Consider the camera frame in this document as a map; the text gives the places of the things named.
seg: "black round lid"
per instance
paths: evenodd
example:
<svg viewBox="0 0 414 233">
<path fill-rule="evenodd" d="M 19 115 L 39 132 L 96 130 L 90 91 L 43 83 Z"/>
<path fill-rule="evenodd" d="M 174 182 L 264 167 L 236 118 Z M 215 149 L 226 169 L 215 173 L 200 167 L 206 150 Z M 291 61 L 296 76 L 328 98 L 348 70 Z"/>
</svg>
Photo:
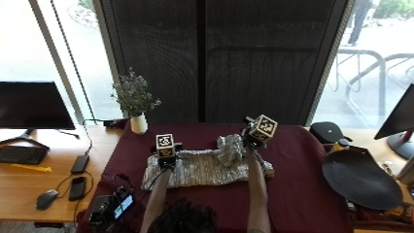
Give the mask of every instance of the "black round lid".
<svg viewBox="0 0 414 233">
<path fill-rule="evenodd" d="M 323 171 L 332 188 L 351 202 L 375 210 L 388 210 L 401 204 L 400 185 L 377 165 L 369 150 L 331 153 Z"/>
</svg>

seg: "computer monitor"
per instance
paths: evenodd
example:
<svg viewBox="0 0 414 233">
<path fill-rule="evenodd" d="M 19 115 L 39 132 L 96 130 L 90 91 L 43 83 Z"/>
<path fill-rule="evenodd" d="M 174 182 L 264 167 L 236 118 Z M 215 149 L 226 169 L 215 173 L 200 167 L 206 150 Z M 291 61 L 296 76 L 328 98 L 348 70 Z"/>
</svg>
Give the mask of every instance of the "computer monitor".
<svg viewBox="0 0 414 233">
<path fill-rule="evenodd" d="M 0 128 L 26 129 L 19 140 L 47 147 L 30 138 L 35 129 L 75 129 L 55 82 L 0 82 Z"/>
<path fill-rule="evenodd" d="M 407 89 L 375 139 L 388 137 L 391 148 L 405 158 L 414 156 L 414 84 Z"/>
</svg>

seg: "table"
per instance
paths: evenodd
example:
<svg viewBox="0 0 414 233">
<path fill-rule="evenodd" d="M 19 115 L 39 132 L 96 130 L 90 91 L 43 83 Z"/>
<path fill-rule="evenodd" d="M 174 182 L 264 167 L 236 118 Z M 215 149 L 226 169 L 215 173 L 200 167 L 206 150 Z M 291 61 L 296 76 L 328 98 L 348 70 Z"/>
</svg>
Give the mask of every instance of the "table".
<svg viewBox="0 0 414 233">
<path fill-rule="evenodd" d="M 87 171 L 94 176 L 95 186 L 91 193 L 80 201 L 78 210 L 90 206 L 95 193 L 96 183 L 112 156 L 115 145 L 119 140 L 122 130 L 107 129 L 104 126 L 87 126 L 91 135 L 94 148 L 90 152 L 91 160 Z M 0 140 L 22 135 L 25 130 L 2 129 Z M 42 222 L 74 222 L 76 201 L 68 200 L 70 194 L 58 199 L 48 210 L 38 211 L 35 203 L 38 196 L 51 188 L 56 188 L 59 183 L 70 175 L 70 169 L 76 157 L 87 151 L 90 139 L 82 125 L 76 125 L 76 130 L 67 131 L 79 134 L 79 140 L 58 130 L 35 130 L 33 138 L 47 145 L 51 150 L 39 166 L 51 167 L 52 172 L 44 173 L 19 167 L 13 167 L 9 163 L 0 163 L 0 219 L 23 220 Z M 29 145 L 27 142 L 18 142 L 18 145 Z M 87 190 L 91 187 L 91 178 L 87 177 Z M 60 188 L 60 195 L 70 186 L 68 179 Z"/>
<path fill-rule="evenodd" d="M 175 142 L 183 143 L 186 150 L 216 149 L 219 136 L 240 134 L 244 124 L 212 123 L 154 123 L 144 135 L 132 133 L 126 127 L 95 193 L 108 195 L 115 192 L 114 176 L 127 175 L 140 187 L 156 136 L 171 133 Z M 267 179 L 269 195 L 269 215 L 279 232 L 323 233 L 353 232 L 347 213 L 344 197 L 329 187 L 323 175 L 323 161 L 327 156 L 323 145 L 301 126 L 279 125 L 276 137 L 268 148 L 259 151 L 273 164 L 276 177 Z M 138 204 L 123 217 L 115 232 L 135 232 L 142 225 L 142 217 L 150 195 L 135 195 Z M 211 206 L 218 212 L 218 232 L 247 232 L 249 188 L 248 182 L 227 185 L 186 186 L 168 190 L 167 202 L 188 198 L 196 205 Z M 88 219 L 94 204 L 78 216 L 78 232 L 92 232 Z"/>
</svg>

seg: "yellow object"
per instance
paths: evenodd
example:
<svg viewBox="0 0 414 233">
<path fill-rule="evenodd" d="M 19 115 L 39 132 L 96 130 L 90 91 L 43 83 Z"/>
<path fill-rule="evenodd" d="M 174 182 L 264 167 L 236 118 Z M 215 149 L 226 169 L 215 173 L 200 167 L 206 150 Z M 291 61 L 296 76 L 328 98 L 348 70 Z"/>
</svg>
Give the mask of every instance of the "yellow object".
<svg viewBox="0 0 414 233">
<path fill-rule="evenodd" d="M 33 170 L 37 170 L 37 171 L 41 171 L 41 172 L 52 172 L 52 168 L 51 167 L 37 167 L 37 166 L 22 165 L 22 164 L 13 164 L 11 166 L 33 169 Z"/>
</svg>

